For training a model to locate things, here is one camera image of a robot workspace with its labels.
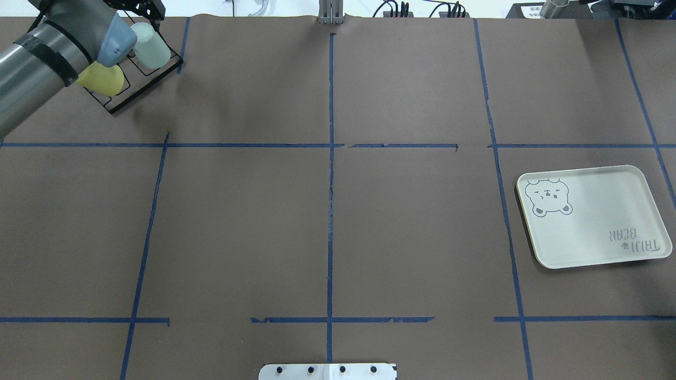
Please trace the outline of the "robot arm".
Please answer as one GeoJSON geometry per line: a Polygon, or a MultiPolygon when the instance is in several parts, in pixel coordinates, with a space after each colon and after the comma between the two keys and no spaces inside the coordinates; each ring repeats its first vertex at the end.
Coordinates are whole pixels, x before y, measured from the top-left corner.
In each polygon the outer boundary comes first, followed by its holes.
{"type": "Polygon", "coordinates": [[[2,52],[1,135],[7,137],[94,62],[119,63],[137,34],[103,1],[33,1],[29,30],[2,52]]]}

